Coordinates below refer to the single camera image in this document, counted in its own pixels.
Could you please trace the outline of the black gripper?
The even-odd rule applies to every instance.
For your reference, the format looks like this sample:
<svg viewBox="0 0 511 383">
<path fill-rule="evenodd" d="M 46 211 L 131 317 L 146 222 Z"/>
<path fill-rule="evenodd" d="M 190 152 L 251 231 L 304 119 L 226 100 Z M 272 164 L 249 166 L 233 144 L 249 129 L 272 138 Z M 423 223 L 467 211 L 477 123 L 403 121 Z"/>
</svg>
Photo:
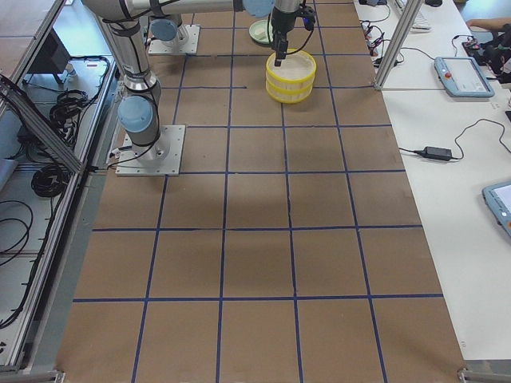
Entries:
<svg viewBox="0 0 511 383">
<path fill-rule="evenodd" d="M 315 11 L 305 0 L 275 0 L 271 12 L 271 26 L 275 34 L 287 34 L 295 28 L 295 20 L 303 20 L 306 30 L 311 31 L 315 26 Z M 275 51 L 274 66 L 281 66 L 281 60 L 287 55 L 287 39 L 275 36 L 273 39 Z"/>
</svg>

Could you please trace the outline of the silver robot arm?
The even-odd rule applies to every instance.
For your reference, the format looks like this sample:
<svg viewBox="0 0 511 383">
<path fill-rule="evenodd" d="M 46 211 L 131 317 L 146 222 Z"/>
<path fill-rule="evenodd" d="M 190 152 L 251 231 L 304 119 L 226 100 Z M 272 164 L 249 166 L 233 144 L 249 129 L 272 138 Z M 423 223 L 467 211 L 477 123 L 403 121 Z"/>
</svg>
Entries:
<svg viewBox="0 0 511 383">
<path fill-rule="evenodd" d="M 162 26 L 153 35 L 172 41 L 179 35 L 182 14 L 247 12 L 254 18 L 268 17 L 268 41 L 274 50 L 274 66 L 280 67 L 287 57 L 302 50 L 288 49 L 287 34 L 295 21 L 303 20 L 306 30 L 314 32 L 316 12 L 305 1 L 85 1 L 85 6 L 99 18 L 111 34 L 109 48 L 125 72 L 129 95 L 149 97 L 159 102 L 160 82 L 151 70 L 141 34 L 139 18 L 148 15 Z"/>
<path fill-rule="evenodd" d="M 156 39 L 165 44 L 184 44 L 189 38 L 180 14 L 152 17 L 149 29 Z"/>
</svg>

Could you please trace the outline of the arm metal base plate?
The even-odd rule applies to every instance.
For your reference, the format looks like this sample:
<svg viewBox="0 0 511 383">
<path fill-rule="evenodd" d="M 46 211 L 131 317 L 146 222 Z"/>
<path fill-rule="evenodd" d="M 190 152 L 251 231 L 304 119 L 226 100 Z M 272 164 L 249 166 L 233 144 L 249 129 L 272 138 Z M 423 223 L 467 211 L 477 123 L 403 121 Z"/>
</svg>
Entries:
<svg viewBox="0 0 511 383">
<path fill-rule="evenodd" d="M 181 25 L 172 40 L 153 38 L 149 44 L 149 55 L 186 56 L 196 55 L 199 45 L 200 26 Z"/>
<path fill-rule="evenodd" d="M 178 176 L 185 136 L 184 125 L 162 125 L 159 140 L 145 152 L 146 148 L 133 146 L 126 133 L 119 164 L 115 165 L 118 176 Z"/>
</svg>

